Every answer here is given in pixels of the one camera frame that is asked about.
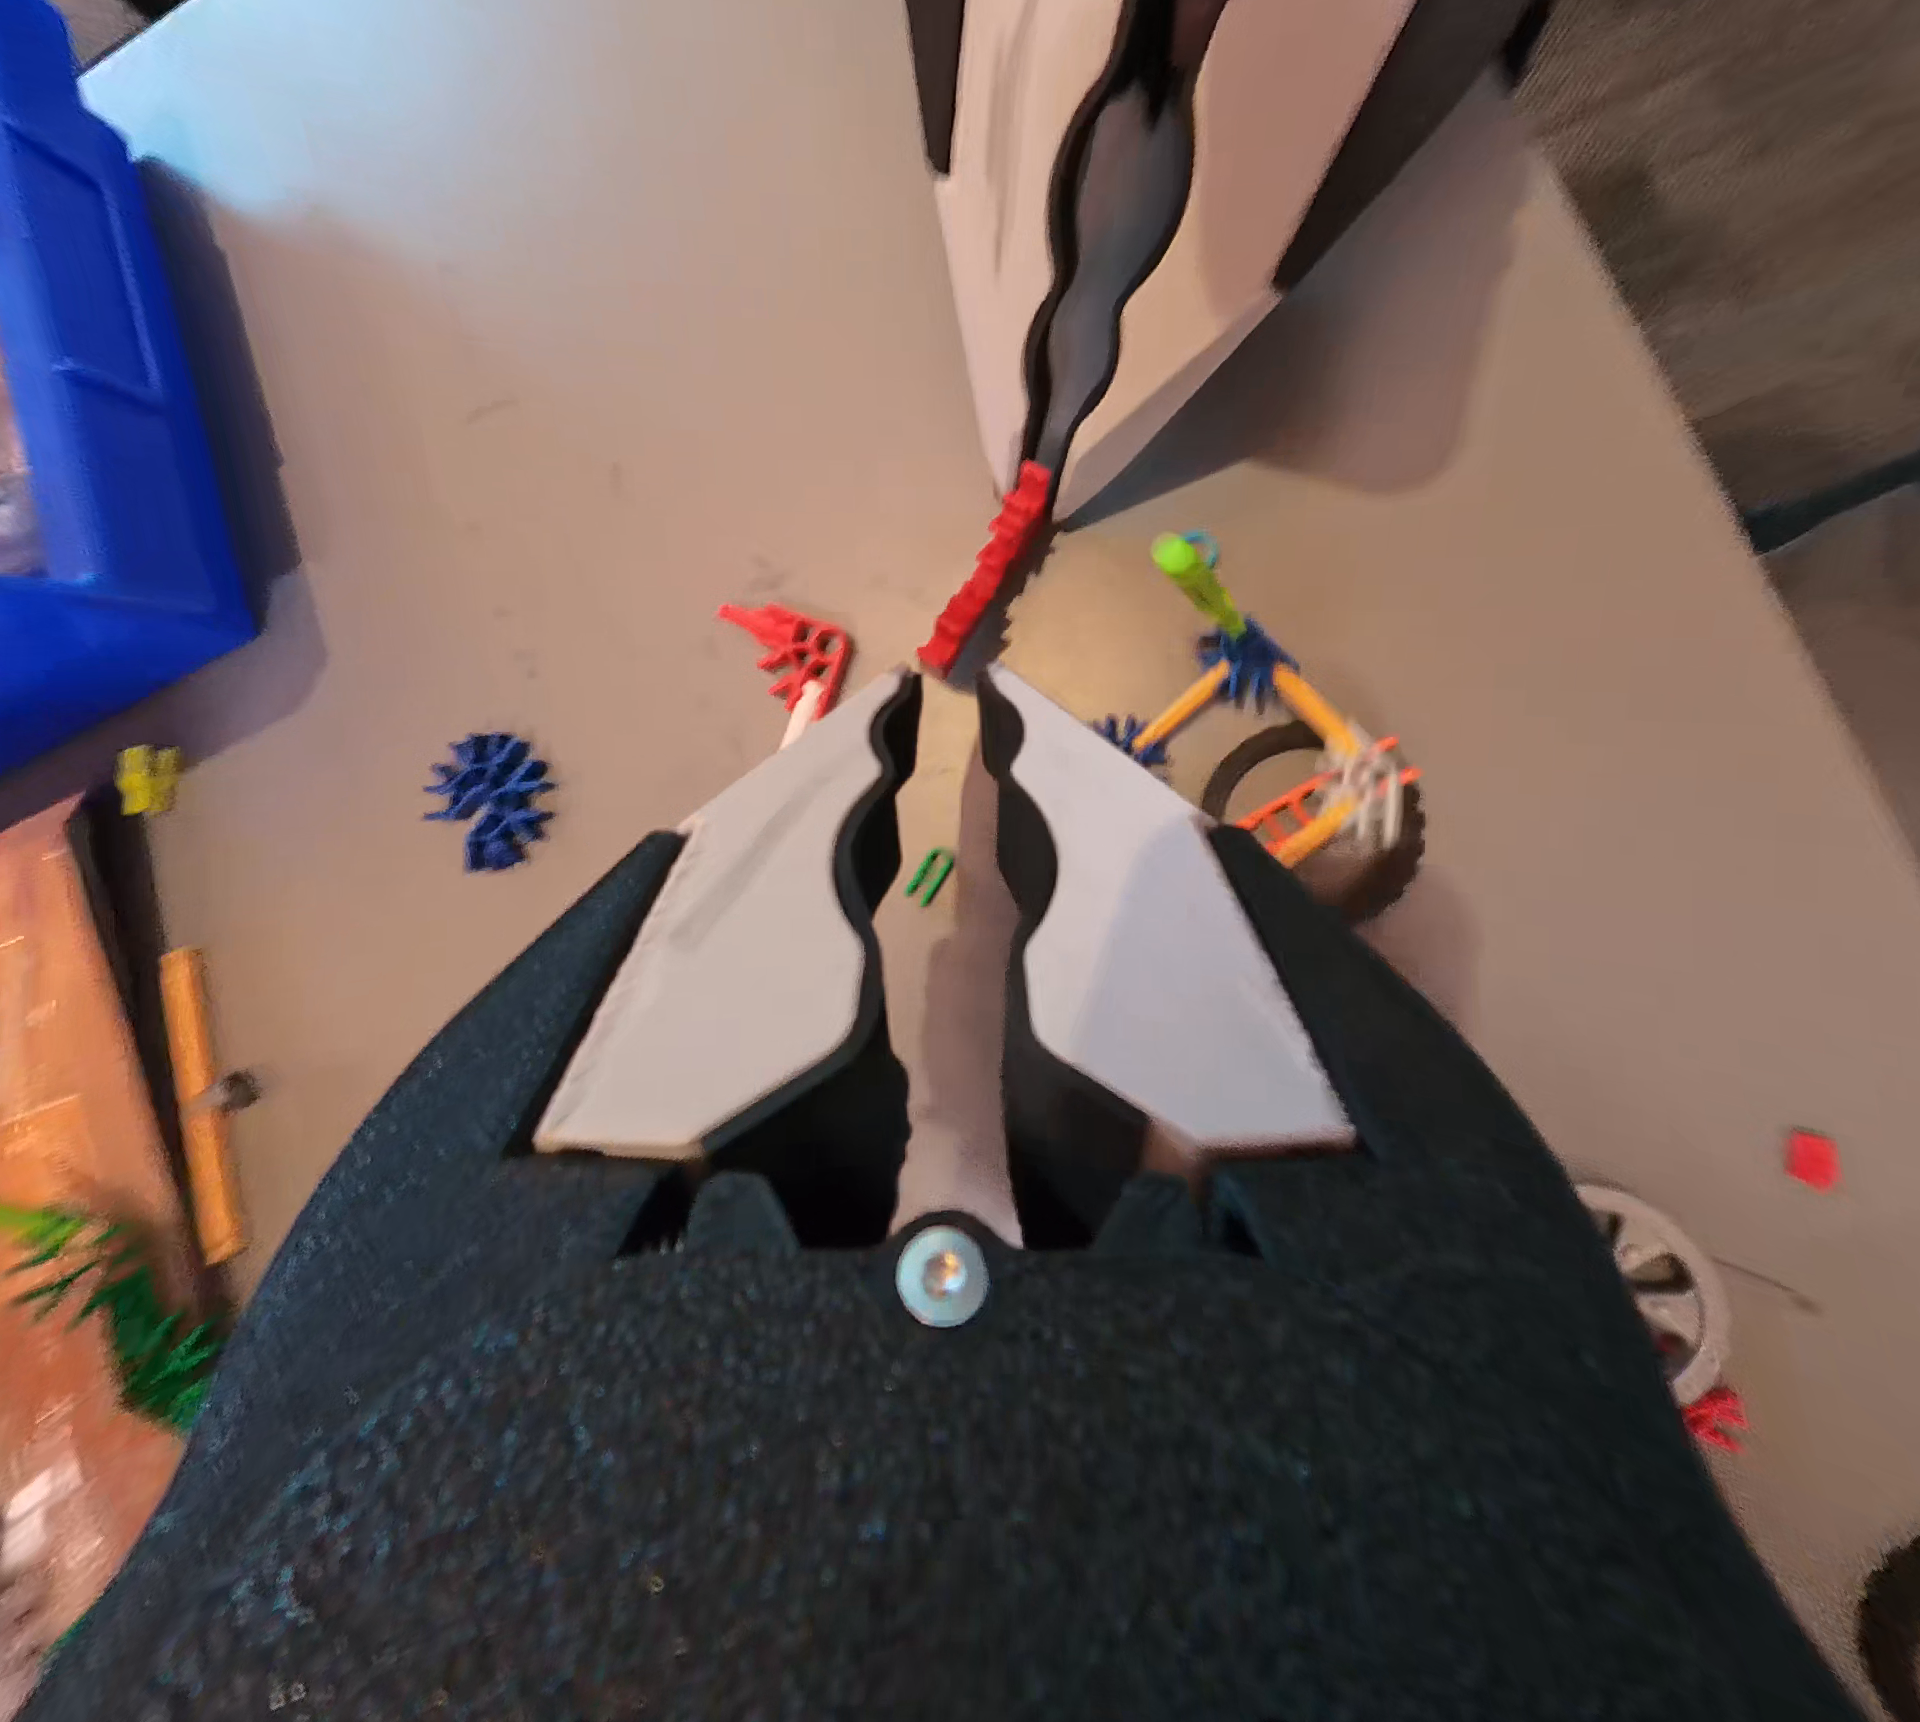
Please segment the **red connectors with green clip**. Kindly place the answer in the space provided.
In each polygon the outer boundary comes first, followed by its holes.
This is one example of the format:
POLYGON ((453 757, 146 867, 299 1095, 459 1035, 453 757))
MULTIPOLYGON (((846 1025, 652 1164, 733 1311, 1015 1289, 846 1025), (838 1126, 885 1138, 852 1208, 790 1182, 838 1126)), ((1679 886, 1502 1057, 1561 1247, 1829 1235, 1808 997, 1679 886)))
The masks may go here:
POLYGON ((948 678, 981 629, 1015 570, 1043 536, 1053 506, 1053 475, 1043 463, 1021 463, 972 571, 948 601, 927 643, 917 648, 924 672, 948 678))

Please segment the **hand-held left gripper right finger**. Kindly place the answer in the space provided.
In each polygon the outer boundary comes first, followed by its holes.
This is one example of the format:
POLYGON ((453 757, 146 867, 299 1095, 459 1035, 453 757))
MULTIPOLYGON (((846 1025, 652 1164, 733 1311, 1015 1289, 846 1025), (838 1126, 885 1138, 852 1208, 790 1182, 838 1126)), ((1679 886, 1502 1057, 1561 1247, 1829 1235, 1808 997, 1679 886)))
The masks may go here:
POLYGON ((1352 1119, 1218 826, 1016 672, 984 671, 976 703, 1016 911, 1002 1128, 1025 1243, 1092 1243, 1155 1156, 1208 1182, 1348 1152, 1352 1119))

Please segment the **person's leg in jeans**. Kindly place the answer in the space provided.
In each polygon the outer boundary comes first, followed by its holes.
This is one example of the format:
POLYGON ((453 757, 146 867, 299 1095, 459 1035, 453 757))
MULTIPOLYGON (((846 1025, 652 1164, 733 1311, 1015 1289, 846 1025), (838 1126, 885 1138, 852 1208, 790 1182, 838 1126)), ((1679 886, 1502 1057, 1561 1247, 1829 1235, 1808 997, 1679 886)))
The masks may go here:
POLYGON ((1917 849, 1915 496, 1847 511, 1759 560, 1908 849, 1917 849))

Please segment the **grey toy wheel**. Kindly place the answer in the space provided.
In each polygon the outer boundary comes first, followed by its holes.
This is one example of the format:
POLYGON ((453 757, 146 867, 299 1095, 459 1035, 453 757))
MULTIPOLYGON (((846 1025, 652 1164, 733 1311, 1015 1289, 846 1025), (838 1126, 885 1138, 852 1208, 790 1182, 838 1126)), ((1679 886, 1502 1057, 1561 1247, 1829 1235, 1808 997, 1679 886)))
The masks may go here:
POLYGON ((1582 1182, 1575 1193, 1647 1327, 1670 1397, 1696 1409, 1731 1364, 1734 1305, 1715 1261, 1664 1208, 1623 1187, 1582 1182))

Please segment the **red connector with white rod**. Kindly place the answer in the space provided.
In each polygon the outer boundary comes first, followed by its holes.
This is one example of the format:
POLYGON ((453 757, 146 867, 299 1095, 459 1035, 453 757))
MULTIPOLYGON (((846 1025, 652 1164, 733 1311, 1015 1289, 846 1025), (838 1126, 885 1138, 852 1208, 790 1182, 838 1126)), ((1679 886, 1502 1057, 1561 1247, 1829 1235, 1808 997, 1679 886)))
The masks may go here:
POLYGON ((718 623, 746 633, 757 647, 767 693, 783 703, 780 750, 795 744, 840 700, 852 664, 852 638, 840 625, 780 603, 715 610, 718 623))

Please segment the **blue snowflake connector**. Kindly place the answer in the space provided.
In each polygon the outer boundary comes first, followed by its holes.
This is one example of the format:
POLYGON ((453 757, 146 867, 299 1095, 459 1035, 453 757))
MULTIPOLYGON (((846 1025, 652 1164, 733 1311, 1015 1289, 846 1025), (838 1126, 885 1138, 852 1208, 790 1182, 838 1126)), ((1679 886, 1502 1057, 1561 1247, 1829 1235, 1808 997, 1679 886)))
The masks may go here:
POLYGON ((515 871, 552 819, 546 801, 558 783, 529 739, 510 731, 475 731, 431 765, 423 821, 462 832, 469 876, 515 871))

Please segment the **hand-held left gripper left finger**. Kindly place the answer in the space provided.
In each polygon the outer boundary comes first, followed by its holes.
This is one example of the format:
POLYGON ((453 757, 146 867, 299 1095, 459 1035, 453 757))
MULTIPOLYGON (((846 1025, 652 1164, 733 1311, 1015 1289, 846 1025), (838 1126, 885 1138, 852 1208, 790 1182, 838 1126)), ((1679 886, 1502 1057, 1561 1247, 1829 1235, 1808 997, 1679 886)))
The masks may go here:
POLYGON ((920 718, 890 668, 678 823, 535 1156, 761 1177, 805 1247, 886 1239, 910 1119, 875 911, 920 718))

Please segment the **colourful rod connector toy model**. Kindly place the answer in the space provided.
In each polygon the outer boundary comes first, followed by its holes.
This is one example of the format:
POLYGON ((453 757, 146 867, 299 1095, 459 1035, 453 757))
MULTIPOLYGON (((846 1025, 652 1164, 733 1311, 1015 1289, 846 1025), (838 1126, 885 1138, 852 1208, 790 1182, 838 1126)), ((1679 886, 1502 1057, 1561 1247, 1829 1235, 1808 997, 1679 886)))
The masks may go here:
POLYGON ((1237 605, 1219 576, 1219 549, 1210 534, 1160 534, 1149 543, 1149 557, 1208 631, 1197 643, 1200 678, 1168 707, 1146 722, 1106 716, 1092 727, 1112 750, 1146 771, 1163 769, 1176 735, 1214 707, 1231 707, 1260 716, 1260 729, 1306 722, 1359 802, 1369 797, 1375 776, 1392 785, 1399 769, 1411 769, 1398 737, 1375 737, 1333 707, 1279 639, 1237 605))

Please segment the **blue plastic bin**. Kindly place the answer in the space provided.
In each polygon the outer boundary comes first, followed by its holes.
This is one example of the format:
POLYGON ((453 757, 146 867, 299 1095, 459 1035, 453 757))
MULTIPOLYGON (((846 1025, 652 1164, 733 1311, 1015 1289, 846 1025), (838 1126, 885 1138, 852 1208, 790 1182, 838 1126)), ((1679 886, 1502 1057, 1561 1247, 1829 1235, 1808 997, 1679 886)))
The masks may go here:
POLYGON ((2 0, 2 339, 40 541, 2 580, 11 772, 258 633, 146 192, 49 0, 2 0))

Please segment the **orange toy rod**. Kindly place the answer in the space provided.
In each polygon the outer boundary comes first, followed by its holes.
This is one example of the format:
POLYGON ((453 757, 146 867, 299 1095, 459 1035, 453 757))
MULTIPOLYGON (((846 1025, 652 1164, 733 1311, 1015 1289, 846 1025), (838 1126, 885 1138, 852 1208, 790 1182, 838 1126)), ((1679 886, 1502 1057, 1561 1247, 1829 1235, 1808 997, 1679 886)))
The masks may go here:
POLYGON ((188 1205, 202 1261, 216 1269, 244 1254, 249 1228, 230 1148, 227 1072, 216 1065, 202 955, 193 948, 171 948, 158 959, 158 989, 188 1205))

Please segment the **orange connector piece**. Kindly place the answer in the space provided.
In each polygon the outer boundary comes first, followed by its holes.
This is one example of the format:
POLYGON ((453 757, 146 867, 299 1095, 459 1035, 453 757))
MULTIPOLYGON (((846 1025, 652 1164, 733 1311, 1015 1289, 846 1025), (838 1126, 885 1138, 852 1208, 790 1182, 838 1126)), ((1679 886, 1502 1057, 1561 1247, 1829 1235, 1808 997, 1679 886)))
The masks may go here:
POLYGON ((1319 772, 1233 823, 1274 862, 1294 871, 1348 832, 1358 806, 1359 798, 1347 776, 1319 772))

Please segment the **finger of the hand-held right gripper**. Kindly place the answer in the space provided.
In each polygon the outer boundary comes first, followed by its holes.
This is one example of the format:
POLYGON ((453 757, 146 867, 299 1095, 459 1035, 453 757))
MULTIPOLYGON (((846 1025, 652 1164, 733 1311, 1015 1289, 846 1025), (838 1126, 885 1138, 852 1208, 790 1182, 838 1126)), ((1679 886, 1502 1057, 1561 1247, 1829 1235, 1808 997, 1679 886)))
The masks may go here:
POLYGON ((1120 318, 1054 517, 1089 508, 1274 310, 1277 269, 1415 0, 1226 0, 1191 93, 1188 204, 1120 318))
POLYGON ((1065 135, 1116 50, 1125 0, 963 0, 948 175, 948 275, 998 496, 1020 475, 1027 343, 1054 284, 1049 193, 1065 135))

